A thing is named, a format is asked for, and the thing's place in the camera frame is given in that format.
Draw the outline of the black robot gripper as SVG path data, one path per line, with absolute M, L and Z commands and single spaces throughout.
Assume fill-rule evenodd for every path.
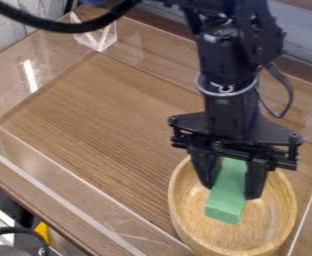
M 185 149 L 201 185 L 211 189 L 224 158 L 247 164 L 245 198 L 261 197 L 267 171 L 295 170 L 303 136 L 267 119 L 259 91 L 204 96 L 204 110 L 168 118 L 175 148 Z

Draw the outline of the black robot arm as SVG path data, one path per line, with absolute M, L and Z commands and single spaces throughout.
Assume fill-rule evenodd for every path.
M 201 185 L 212 188 L 221 160 L 247 164 L 244 196 L 261 196 L 268 173 L 297 166 L 303 136 L 263 113 L 268 106 L 259 92 L 260 71 L 292 85 L 275 66 L 285 33 L 267 0 L 152 0 L 176 6 L 187 20 L 199 55 L 197 90 L 204 110 L 173 115 L 172 146 L 187 150 Z

